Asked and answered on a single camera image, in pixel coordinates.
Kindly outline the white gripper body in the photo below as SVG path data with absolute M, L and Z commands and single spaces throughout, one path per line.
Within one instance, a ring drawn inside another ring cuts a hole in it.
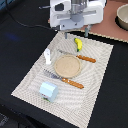
M 60 31 L 101 23 L 106 0 L 50 0 L 50 27 Z

